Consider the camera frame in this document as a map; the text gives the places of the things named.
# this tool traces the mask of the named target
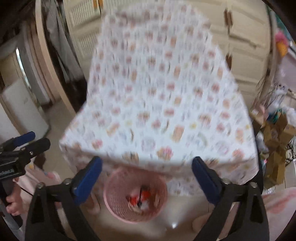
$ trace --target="patterned tablecloth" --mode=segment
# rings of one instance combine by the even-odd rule
[[[242,184],[258,171],[252,125],[209,21],[184,2],[138,3],[102,23],[88,98],[60,146],[73,171],[104,160],[95,186],[120,165],[161,173],[194,195],[191,161]]]

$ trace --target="floor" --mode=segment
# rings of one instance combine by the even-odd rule
[[[63,131],[71,121],[71,116],[63,102],[55,104],[46,114],[51,124],[51,130],[47,136],[51,141],[51,148],[45,153],[44,170],[56,171],[62,180],[73,177],[74,174],[63,159],[58,145]],[[285,182],[276,186],[275,191],[292,186],[296,186],[294,164],[286,168]],[[169,197],[165,209],[156,219],[142,224],[126,224],[113,217],[104,201],[101,198],[98,199],[101,205],[101,212],[98,215],[89,214],[83,206],[81,209],[90,226],[102,241],[118,239],[121,241],[193,240],[196,234],[192,230],[192,221],[213,209],[202,192],[197,197],[191,198]],[[59,210],[59,214],[68,236],[74,238],[65,214],[62,210]]]

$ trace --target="metal screw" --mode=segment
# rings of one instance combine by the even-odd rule
[[[44,183],[38,183],[38,184],[37,184],[37,187],[38,187],[39,189],[41,189],[41,188],[44,187],[44,185],[45,185]]]
[[[254,183],[254,182],[251,182],[250,185],[251,185],[252,188],[258,187],[257,183]]]
[[[63,183],[64,183],[65,185],[69,185],[71,182],[72,182],[72,179],[71,179],[71,178],[66,178],[66,179],[63,181]]]
[[[231,181],[227,178],[223,178],[222,182],[224,182],[226,185],[231,184]]]

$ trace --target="human hand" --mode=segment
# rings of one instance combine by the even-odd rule
[[[20,196],[21,188],[18,184],[14,183],[13,191],[11,195],[6,197],[6,201],[10,203],[6,207],[6,211],[12,216],[17,216],[23,213],[23,203]]]

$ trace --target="pile of boxes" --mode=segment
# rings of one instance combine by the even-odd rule
[[[287,121],[287,116],[279,114],[275,124],[264,121],[263,117],[250,114],[253,119],[254,133],[261,130],[264,135],[264,143],[269,149],[269,157],[264,176],[265,188],[279,185],[284,182],[286,146],[296,135],[296,128]]]

